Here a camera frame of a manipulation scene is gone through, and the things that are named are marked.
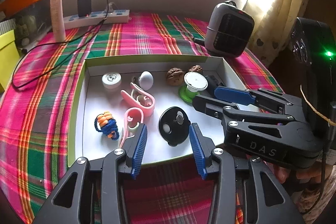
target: yellow string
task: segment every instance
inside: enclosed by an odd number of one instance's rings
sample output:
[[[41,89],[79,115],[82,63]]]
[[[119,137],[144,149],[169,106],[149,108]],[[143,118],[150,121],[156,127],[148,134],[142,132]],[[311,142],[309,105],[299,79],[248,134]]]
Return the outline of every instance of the yellow string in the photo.
[[[310,106],[310,108],[311,108],[311,109],[312,109],[318,116],[320,116],[323,120],[327,121],[330,125],[332,125],[332,126],[336,126],[336,122],[332,122],[332,121],[331,121],[330,119],[328,119],[326,116],[324,116],[323,114],[321,114],[320,112],[318,112],[318,111],[315,109],[315,107],[313,107],[313,106],[311,105],[311,103],[308,102],[308,100],[307,100],[305,94],[304,94],[303,91],[302,91],[302,85],[300,85],[300,91],[301,91],[302,96],[303,96],[304,100],[306,101],[306,103]]]

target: pink plastic clip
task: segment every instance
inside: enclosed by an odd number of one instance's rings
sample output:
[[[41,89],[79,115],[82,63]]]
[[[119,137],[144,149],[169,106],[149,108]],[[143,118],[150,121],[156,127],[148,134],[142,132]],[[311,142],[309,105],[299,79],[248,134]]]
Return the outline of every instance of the pink plastic clip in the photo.
[[[128,137],[131,137],[137,131],[140,123],[143,123],[143,111],[138,107],[128,109],[124,114],[124,133],[121,142],[118,145],[121,148]]]
[[[143,111],[143,115],[145,117],[149,117],[150,115],[153,114],[154,112],[154,108],[155,108],[155,99],[152,95],[150,95],[149,93],[143,91],[141,88],[139,88],[136,84],[131,83],[130,84],[131,89],[135,90],[137,93],[139,93],[140,95],[143,95],[144,97],[146,97],[146,100],[150,100],[152,102],[152,104],[148,104],[148,106],[143,106],[139,101],[135,100],[131,95],[129,95],[126,91],[122,90],[121,96],[123,97],[123,99],[131,106],[131,107],[138,107]]]

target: person's hand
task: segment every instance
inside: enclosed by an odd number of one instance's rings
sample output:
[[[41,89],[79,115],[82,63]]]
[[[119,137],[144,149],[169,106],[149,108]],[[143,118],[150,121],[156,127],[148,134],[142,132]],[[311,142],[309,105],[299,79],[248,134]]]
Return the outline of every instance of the person's hand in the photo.
[[[274,175],[279,180],[280,183],[284,183],[289,177],[290,170],[273,165]],[[296,171],[297,179],[311,179],[311,183],[320,183],[321,182],[321,169],[322,165],[320,162],[315,162],[311,167],[307,169],[302,169]],[[333,169],[332,165],[325,166],[325,179],[327,179]]]

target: black disc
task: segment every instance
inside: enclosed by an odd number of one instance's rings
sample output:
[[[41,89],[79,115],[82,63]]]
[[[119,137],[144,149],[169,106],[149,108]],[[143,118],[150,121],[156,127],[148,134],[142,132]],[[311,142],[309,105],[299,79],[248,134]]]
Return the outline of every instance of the black disc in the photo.
[[[169,132],[164,130],[164,127],[167,128],[165,124],[169,126]],[[170,146],[176,146],[185,141],[189,135],[189,126],[190,121],[187,114],[177,106],[167,109],[159,119],[160,134]]]

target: walnut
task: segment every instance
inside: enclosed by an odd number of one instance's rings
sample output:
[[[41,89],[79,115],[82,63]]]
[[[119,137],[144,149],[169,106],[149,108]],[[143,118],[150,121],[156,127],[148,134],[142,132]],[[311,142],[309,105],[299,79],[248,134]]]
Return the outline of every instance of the walnut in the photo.
[[[166,73],[168,85],[181,85],[184,82],[184,71],[179,68],[172,68]]]
[[[200,65],[195,65],[189,69],[189,72],[197,72],[200,75],[203,75],[203,69],[201,68]]]

